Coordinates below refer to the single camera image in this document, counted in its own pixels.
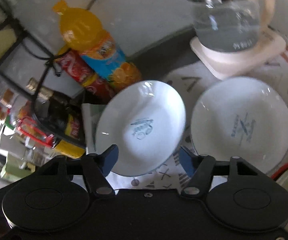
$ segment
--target patterned tablecloth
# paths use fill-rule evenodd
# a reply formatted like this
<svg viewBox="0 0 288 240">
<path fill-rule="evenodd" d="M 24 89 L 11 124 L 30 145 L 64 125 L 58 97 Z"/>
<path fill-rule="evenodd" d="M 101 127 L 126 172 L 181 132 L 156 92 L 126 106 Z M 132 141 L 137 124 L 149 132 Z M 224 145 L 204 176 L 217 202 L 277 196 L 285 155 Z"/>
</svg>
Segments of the patterned tablecloth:
<svg viewBox="0 0 288 240">
<path fill-rule="evenodd" d="M 288 47 L 281 55 L 252 70 L 246 76 L 257 78 L 269 84 L 281 95 L 288 107 Z M 163 81 L 175 88 L 184 101 L 187 125 L 180 145 L 185 145 L 193 151 L 190 139 L 190 120 L 193 107 L 199 96 L 210 86 L 220 82 L 220 80 L 215 78 L 201 61 L 198 61 L 170 72 L 163 78 Z M 288 151 L 282 162 L 270 171 L 268 175 L 271 175 L 286 162 L 288 162 Z M 175 151 L 166 163 L 152 173 L 134 178 L 110 173 L 107 180 L 114 189 L 176 188 L 180 190 L 189 180 L 189 177 L 180 165 L 177 151 Z M 223 177 L 215 177 L 213 186 L 225 181 L 226 179 Z"/>
</svg>

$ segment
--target printed logo on plate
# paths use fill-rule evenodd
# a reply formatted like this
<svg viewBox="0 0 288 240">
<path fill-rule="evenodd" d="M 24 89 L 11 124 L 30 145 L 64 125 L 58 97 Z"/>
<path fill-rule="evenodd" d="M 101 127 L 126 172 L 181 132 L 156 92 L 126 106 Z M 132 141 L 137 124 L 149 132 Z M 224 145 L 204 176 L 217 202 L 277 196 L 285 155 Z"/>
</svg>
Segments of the printed logo on plate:
<svg viewBox="0 0 288 240">
<path fill-rule="evenodd" d="M 143 140 L 153 130 L 152 123 L 153 119 L 149 118 L 135 120 L 135 122 L 131 123 L 131 126 L 134 126 L 132 135 L 139 140 Z"/>
<path fill-rule="evenodd" d="M 243 115 L 236 114 L 231 137 L 239 140 L 239 146 L 241 146 L 244 141 L 251 143 L 255 125 L 255 119 L 248 112 Z"/>
</svg>

